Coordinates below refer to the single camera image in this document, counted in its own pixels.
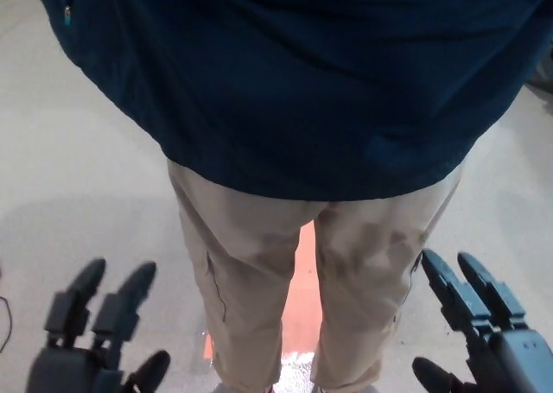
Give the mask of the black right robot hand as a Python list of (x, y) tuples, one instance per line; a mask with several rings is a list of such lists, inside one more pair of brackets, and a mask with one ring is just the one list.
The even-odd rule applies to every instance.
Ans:
[(474, 381), (463, 382), (418, 357), (412, 370), (419, 383), (428, 392), (550, 392), (552, 350), (528, 326), (526, 312), (513, 292), (476, 257), (461, 252), (457, 262), (464, 281), (434, 251), (424, 250), (421, 258), (442, 316), (466, 340), (467, 366)]

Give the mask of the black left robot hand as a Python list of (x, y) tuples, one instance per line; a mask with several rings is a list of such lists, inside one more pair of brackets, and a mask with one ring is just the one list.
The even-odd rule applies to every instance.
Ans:
[(124, 343), (132, 340), (156, 277), (156, 263), (139, 265), (114, 293), (105, 296), (92, 325), (94, 338), (88, 348), (75, 340), (85, 333), (88, 302), (97, 294), (106, 260), (95, 258), (66, 289), (54, 295), (44, 330), (46, 344), (29, 372), (27, 392), (155, 392), (171, 363), (168, 352), (155, 352), (128, 377), (119, 368)]

